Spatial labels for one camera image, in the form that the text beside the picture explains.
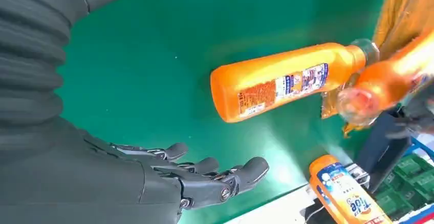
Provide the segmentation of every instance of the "bottle label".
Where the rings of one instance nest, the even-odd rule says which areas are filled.
[[[375,217],[372,220],[369,220],[367,222],[365,222],[364,224],[381,224],[381,223],[390,223],[386,220],[386,215],[380,215],[378,217]]]
[[[411,88],[407,95],[400,101],[401,105],[407,106],[417,93],[424,90],[434,78],[434,63],[429,64],[418,72],[411,80]]]
[[[373,200],[366,197],[366,192],[340,163],[321,169],[317,177],[335,201],[347,209],[352,216],[373,214]]]
[[[322,191],[322,189],[319,186],[316,186],[316,190],[318,191],[319,195],[321,195],[321,197],[324,198],[324,201],[328,205],[332,205],[332,203],[330,202],[329,197],[327,197],[327,195],[324,194],[324,192]]]
[[[302,72],[295,72],[238,93],[240,118],[259,113],[275,102],[310,94],[324,86],[329,65],[322,63]]]

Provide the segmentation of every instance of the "green table surface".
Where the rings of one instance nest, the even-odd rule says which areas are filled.
[[[210,72],[222,64],[324,42],[371,38],[383,0],[118,0],[81,20],[60,69],[63,116],[108,142],[167,147],[220,169],[264,157],[258,187],[227,203],[185,211],[180,223],[222,223],[306,183],[331,153],[348,163],[367,132],[342,137],[320,119],[319,94],[236,124],[214,109]]]

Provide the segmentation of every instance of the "bottle cap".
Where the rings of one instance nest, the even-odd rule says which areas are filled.
[[[378,62],[380,60],[380,51],[377,45],[369,39],[356,39],[350,45],[358,46],[365,54],[366,65]]]
[[[368,126],[380,115],[379,102],[370,92],[360,88],[346,88],[337,99],[339,114],[349,123]]]

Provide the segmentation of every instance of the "green crate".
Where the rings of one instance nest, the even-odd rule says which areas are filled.
[[[375,191],[375,195],[381,194],[384,191],[387,191],[391,189],[391,186],[389,184],[386,183],[386,180],[384,180],[377,188],[377,190]]]
[[[395,191],[399,191],[405,183],[404,177],[392,171],[383,181],[385,184],[391,186]]]
[[[400,160],[394,168],[394,172],[401,175],[406,180],[410,180],[421,173],[433,169],[434,167],[431,164],[420,158],[418,155],[410,154]]]
[[[434,201],[434,171],[422,173],[413,178],[410,183],[430,200]]]
[[[375,199],[392,220],[398,220],[413,210],[413,206],[391,188],[377,194]]]
[[[431,197],[419,189],[416,189],[410,183],[405,182],[398,193],[404,197],[404,199],[410,203],[415,210],[425,206],[425,204],[431,202]]]

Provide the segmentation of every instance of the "orange bottle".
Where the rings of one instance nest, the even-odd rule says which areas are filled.
[[[377,56],[375,45],[361,39],[347,47],[325,43],[224,65],[211,73],[212,98],[224,121],[238,122],[335,89]]]
[[[368,66],[354,87],[339,93],[339,113],[352,124],[371,124],[433,73],[433,51],[434,32],[427,32],[390,59]]]
[[[311,177],[309,180],[309,184],[312,187],[312,190],[315,192],[318,199],[321,201],[322,205],[327,209],[329,214],[338,224],[348,224],[348,221],[343,217],[343,215],[339,212],[336,206],[331,202],[329,197],[326,196],[324,191],[321,189],[321,182],[316,177]]]
[[[310,164],[309,172],[311,186],[318,185],[333,204],[334,208],[330,208],[330,204],[324,206],[337,223],[392,224],[377,203],[333,156],[319,157]]]

